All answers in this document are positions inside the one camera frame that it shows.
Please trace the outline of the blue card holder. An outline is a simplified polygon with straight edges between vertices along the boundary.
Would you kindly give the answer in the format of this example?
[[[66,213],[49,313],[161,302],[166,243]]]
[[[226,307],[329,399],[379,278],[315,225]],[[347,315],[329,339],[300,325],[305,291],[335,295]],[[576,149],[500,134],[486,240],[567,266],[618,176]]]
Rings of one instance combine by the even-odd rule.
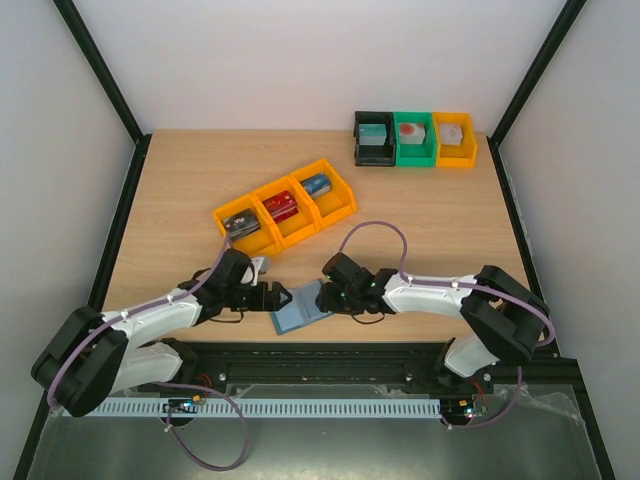
[[[276,312],[270,314],[277,335],[298,330],[332,316],[332,312],[322,312],[316,305],[323,282],[319,279],[290,290],[292,300]]]

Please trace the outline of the blue credit card stack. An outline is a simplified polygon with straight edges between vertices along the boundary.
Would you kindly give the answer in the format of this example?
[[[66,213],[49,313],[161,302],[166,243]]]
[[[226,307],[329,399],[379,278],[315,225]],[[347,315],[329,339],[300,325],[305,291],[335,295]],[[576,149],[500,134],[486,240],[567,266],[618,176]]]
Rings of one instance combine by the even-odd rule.
[[[332,189],[331,181],[325,173],[317,173],[302,180],[300,184],[311,198],[322,196]]]

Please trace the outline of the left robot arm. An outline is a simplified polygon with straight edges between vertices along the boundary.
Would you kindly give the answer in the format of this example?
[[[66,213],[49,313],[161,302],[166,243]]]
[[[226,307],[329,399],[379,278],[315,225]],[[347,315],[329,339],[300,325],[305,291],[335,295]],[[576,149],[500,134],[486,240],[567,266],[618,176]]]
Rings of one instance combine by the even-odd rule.
[[[226,249],[212,267],[151,301],[108,312],[80,307],[38,357],[31,376],[50,407],[74,417],[125,389],[189,383],[196,376],[197,356],[169,333],[211,321],[225,309],[239,314],[281,310],[293,296],[279,282],[260,280],[267,268],[264,257]]]

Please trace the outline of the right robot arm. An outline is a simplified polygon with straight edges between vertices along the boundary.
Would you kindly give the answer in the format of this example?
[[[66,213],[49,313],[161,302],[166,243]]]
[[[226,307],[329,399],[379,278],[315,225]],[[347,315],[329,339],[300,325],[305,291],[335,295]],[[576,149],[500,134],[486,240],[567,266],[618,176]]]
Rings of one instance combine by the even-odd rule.
[[[528,363],[544,330],[549,308],[512,276],[486,265],[476,275],[414,276],[383,268],[373,274],[342,252],[324,266],[327,281],[316,297],[322,312],[348,315],[428,313],[464,320],[471,333],[449,340],[434,367],[434,380],[455,392],[486,367],[503,361]]]

